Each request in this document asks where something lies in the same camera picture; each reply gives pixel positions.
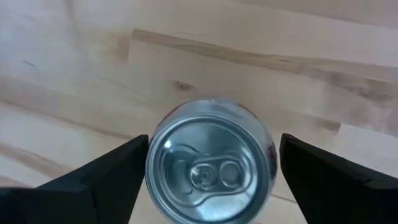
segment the wooden surface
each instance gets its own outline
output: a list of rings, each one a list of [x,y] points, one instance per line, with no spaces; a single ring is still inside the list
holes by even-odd
[[[280,135],[398,177],[397,3],[0,2],[0,185],[35,187],[184,101],[228,97]],[[167,223],[145,184],[131,223]],[[255,223],[305,223],[282,173]]]

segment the can rim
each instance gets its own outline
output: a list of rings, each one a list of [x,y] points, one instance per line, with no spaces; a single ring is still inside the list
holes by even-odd
[[[155,175],[154,175],[154,157],[155,157],[155,150],[157,150],[162,142],[168,138],[176,129],[181,128],[182,126],[189,125],[192,123],[203,122],[203,121],[217,121],[222,125],[228,125],[229,128],[237,129],[239,135],[244,137],[247,143],[250,143],[252,147],[250,147],[250,152],[254,156],[257,172],[259,175],[262,175],[261,182],[258,183],[256,192],[250,201],[250,203],[242,209],[239,213],[235,214],[233,217],[229,219],[222,220],[218,223],[234,223],[234,220],[238,216],[242,216],[243,213],[247,213],[250,207],[253,207],[254,202],[256,200],[257,205],[255,206],[255,211],[252,211],[250,215],[251,218],[247,219],[247,222],[252,220],[261,210],[266,198],[268,196],[268,191],[270,191],[271,186],[270,182],[266,181],[268,177],[271,176],[270,168],[269,168],[269,161],[268,158],[264,155],[261,145],[259,144],[258,140],[241,124],[228,119],[224,116],[218,116],[215,114],[196,114],[191,116],[181,117],[176,119],[173,123],[170,123],[160,130],[157,130],[155,133],[155,137],[150,141],[150,148],[149,148],[149,155],[146,161],[146,184],[149,190],[149,195],[154,202],[157,209],[166,217],[169,221],[174,223],[206,223],[205,220],[196,220],[188,217],[186,214],[183,214],[177,208],[168,202],[167,196],[164,195],[164,192],[160,192],[161,189],[158,189],[159,186],[156,184]]]

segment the pull tab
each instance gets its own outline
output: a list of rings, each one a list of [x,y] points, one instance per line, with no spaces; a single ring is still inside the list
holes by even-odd
[[[231,156],[200,159],[190,168],[190,181],[201,192],[234,192],[243,186],[243,167]]]

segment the silver can top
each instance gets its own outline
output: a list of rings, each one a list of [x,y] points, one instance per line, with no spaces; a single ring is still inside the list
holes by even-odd
[[[148,161],[151,197],[174,223],[247,223],[267,195],[260,145],[244,127],[213,113],[165,125]]]

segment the aluminum can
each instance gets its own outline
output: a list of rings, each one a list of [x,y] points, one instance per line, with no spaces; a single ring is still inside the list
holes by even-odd
[[[249,223],[270,195],[277,172],[267,128],[230,100],[175,108],[150,142],[146,183],[172,223]]]

